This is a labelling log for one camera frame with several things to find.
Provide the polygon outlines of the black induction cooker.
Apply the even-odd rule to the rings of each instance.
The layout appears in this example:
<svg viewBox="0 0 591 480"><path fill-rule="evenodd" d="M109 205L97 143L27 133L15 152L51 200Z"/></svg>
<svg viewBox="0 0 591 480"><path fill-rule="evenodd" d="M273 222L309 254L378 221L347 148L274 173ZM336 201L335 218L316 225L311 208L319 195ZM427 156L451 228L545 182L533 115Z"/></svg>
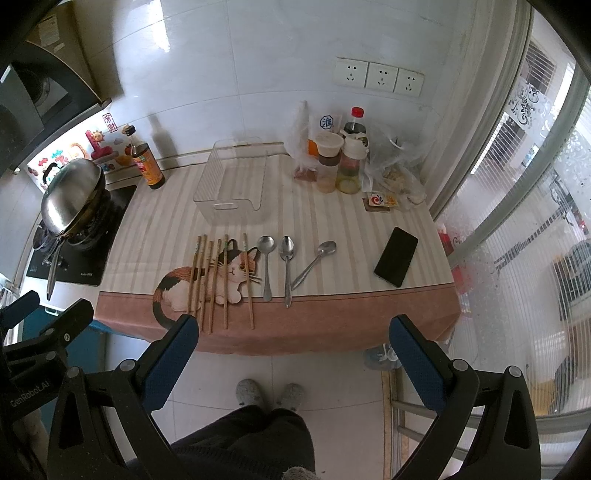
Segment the black induction cooker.
<svg viewBox="0 0 591 480"><path fill-rule="evenodd" d="M136 185L129 185L110 191L110 199L104 209L99 211L84 230L63 243L55 274L56 281L91 286L101 283L109 251L136 188ZM40 221L34 234L33 254L27 276L48 279L56 242L44 222Z"/></svg>

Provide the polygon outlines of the range hood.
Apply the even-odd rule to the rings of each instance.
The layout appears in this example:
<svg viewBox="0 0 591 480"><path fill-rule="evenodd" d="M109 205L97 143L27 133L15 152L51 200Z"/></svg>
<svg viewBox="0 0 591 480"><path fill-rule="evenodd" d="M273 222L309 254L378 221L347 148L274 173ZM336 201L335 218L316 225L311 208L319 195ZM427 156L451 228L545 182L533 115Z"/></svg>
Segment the range hood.
<svg viewBox="0 0 591 480"><path fill-rule="evenodd" d="M1 170L17 170L110 103L96 91L74 3L61 1L1 69Z"/></svg>

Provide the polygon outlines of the oil dispenser bottle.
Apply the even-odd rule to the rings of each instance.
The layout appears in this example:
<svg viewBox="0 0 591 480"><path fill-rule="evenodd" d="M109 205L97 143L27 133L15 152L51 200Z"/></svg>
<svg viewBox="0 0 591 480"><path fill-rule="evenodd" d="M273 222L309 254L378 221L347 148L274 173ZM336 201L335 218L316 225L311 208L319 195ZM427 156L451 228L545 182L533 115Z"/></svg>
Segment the oil dispenser bottle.
<svg viewBox="0 0 591 480"><path fill-rule="evenodd" d="M369 151L369 138L365 133L346 134L335 183L339 191L345 194L356 194L360 191L360 170Z"/></svg>

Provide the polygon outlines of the oval steel spoon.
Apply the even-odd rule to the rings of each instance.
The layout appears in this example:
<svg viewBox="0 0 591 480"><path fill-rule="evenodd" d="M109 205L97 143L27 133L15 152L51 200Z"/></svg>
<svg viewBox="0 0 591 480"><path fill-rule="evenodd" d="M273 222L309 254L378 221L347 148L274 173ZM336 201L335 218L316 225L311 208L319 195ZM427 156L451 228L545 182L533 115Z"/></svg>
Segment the oval steel spoon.
<svg viewBox="0 0 591 480"><path fill-rule="evenodd" d="M283 236L280 240L280 259L284 263L284 306L290 308L291 297L293 296L293 287L291 287L290 261L294 258L296 248L294 240L290 236Z"/></svg>

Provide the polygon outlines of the wooden chopstick green band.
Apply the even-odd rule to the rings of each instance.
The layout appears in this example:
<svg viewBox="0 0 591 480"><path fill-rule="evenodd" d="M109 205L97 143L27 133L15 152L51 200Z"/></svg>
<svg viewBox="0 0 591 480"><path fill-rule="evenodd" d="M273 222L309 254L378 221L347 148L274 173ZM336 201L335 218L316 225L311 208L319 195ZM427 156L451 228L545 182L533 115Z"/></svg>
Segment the wooden chopstick green band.
<svg viewBox="0 0 591 480"><path fill-rule="evenodd" d="M228 234L223 239L223 326L228 330Z"/></svg>

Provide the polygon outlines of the left grey slipper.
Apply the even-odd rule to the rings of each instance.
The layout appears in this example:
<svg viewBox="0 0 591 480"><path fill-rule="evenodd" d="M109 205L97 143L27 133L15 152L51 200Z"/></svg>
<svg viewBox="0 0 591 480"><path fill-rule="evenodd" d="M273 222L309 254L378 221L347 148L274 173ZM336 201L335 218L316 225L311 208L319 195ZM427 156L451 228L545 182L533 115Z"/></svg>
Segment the left grey slipper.
<svg viewBox="0 0 591 480"><path fill-rule="evenodd" d="M243 379L238 382L235 388L236 400L240 407L257 406L266 408L266 400L259 384L252 379Z"/></svg>

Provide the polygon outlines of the right grey slipper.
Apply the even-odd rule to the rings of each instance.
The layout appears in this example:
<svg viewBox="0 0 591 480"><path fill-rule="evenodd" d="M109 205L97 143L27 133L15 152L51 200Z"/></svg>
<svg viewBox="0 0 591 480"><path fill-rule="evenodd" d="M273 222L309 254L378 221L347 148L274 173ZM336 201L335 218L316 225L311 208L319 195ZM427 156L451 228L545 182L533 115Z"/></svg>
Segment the right grey slipper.
<svg viewBox="0 0 591 480"><path fill-rule="evenodd" d="M304 402L305 391L300 384L290 383L281 391L276 399L276 408L297 412Z"/></svg>

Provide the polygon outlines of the round steel spoon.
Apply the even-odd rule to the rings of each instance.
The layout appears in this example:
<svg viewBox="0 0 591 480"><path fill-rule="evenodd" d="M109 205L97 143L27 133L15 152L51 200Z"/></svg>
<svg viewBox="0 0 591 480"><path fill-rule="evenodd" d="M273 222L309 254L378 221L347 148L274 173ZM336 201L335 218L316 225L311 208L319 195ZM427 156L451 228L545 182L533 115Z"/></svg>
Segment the round steel spoon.
<svg viewBox="0 0 591 480"><path fill-rule="evenodd" d="M263 255L264 275L263 275L263 301L270 302L273 299L273 291L270 286L270 253L276 248L276 242L273 236L263 235L256 242L256 248Z"/></svg>

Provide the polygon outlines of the cat pattern table mat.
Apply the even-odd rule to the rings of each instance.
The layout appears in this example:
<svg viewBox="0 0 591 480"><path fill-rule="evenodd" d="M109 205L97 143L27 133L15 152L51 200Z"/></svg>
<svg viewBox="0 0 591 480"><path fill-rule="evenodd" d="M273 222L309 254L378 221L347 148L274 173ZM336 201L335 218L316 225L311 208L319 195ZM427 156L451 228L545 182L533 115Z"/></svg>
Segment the cat pattern table mat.
<svg viewBox="0 0 591 480"><path fill-rule="evenodd" d="M189 267L197 236L217 241L228 234L242 246L263 235L290 236L295 254L291 282L315 258L318 245L335 241L335 254L322 258L284 306L284 263L270 254L273 299L263 301L263 288L252 283L256 328L249 322L246 285L243 300L215 306L213 331L200 350L241 355L283 355L304 352L363 350L383 343L390 320L405 314L432 340L448 338L460 316L451 268L436 225L425 206L408 211L370 212L358 195L324 194L314 185L297 182L290 159L278 155L267 162L266 221L259 224L211 225L193 195L202 167L172 170L165 185L152 190L139 184L125 211L103 273L95 318L111 329L145 340L164 329L152 311L158 283L180 267ZM418 238L414 258L401 288L374 273L394 228Z"/></svg>

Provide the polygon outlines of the steel wok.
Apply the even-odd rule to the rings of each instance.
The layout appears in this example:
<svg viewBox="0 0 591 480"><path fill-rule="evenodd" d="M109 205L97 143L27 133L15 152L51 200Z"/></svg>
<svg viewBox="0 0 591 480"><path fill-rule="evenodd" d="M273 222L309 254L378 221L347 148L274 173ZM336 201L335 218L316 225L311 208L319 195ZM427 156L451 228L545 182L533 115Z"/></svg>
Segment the steel wok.
<svg viewBox="0 0 591 480"><path fill-rule="evenodd" d="M50 255L46 286L48 300L54 291L63 245L88 228L107 194L103 171L85 158L66 164L48 184L41 202L41 215L47 231L56 239Z"/></svg>

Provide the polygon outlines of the wall socket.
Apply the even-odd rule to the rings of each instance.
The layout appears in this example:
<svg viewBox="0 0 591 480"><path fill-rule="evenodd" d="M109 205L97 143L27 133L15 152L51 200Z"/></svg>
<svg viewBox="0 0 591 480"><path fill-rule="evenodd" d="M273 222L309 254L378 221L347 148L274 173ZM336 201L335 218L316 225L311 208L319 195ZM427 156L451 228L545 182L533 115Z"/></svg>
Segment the wall socket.
<svg viewBox="0 0 591 480"><path fill-rule="evenodd" d="M337 59L332 80L339 86L363 88L366 85L369 63L349 58Z"/></svg>
<svg viewBox="0 0 591 480"><path fill-rule="evenodd" d="M400 68L394 93L418 98L421 95L425 76L422 73Z"/></svg>
<svg viewBox="0 0 591 480"><path fill-rule="evenodd" d="M393 93L399 68L391 65L370 62L365 84L366 89Z"/></svg>

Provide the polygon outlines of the grey slipper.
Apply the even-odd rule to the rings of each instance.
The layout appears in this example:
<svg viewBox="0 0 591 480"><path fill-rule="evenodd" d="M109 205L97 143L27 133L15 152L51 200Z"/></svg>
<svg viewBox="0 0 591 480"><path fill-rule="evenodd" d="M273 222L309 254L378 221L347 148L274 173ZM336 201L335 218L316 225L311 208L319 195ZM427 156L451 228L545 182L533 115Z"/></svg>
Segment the grey slipper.
<svg viewBox="0 0 591 480"><path fill-rule="evenodd" d="M236 400L240 407L257 406L266 408L266 400L259 384L252 379L243 379L238 382L235 388Z"/></svg>
<svg viewBox="0 0 591 480"><path fill-rule="evenodd" d="M276 399L276 408L297 412L304 402L305 391L300 384L290 383L281 391Z"/></svg>

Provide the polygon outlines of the left wall socket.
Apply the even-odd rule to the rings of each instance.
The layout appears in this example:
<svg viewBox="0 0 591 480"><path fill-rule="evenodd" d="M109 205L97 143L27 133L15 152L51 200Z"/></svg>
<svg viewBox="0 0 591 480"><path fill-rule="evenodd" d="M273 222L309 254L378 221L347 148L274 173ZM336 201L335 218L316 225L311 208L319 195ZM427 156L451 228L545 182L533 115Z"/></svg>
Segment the left wall socket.
<svg viewBox="0 0 591 480"><path fill-rule="evenodd" d="M363 88L366 85L369 63L349 58L337 59L332 80L339 86Z"/></svg>

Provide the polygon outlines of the slanted steel spoon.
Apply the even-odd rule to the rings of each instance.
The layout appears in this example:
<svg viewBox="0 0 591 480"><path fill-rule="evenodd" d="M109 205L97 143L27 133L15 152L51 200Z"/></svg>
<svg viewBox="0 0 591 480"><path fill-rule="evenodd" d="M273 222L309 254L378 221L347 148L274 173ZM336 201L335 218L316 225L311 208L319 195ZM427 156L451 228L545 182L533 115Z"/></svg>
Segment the slanted steel spoon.
<svg viewBox="0 0 591 480"><path fill-rule="evenodd" d="M305 278L308 277L308 274L311 273L311 270L315 267L315 265L318 264L318 262L322 260L322 258L335 254L336 251L337 243L335 243L335 241L325 241L318 245L314 260L312 260L311 263L304 268L304 271L301 272L301 274L298 275L293 282L291 282L291 288L294 290L297 289L297 287L300 286L302 282L304 282Z"/></svg>

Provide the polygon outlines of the clear plastic bag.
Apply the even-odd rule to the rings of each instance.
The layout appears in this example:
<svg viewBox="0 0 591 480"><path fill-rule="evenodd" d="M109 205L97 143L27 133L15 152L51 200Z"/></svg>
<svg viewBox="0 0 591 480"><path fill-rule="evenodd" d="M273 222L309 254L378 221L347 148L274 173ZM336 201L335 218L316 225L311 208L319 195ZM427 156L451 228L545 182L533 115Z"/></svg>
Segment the clear plastic bag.
<svg viewBox="0 0 591 480"><path fill-rule="evenodd" d="M361 173L363 193L391 195L401 210L421 205L427 193L420 170L432 143L414 144L379 123L368 126L368 136L369 154Z"/></svg>

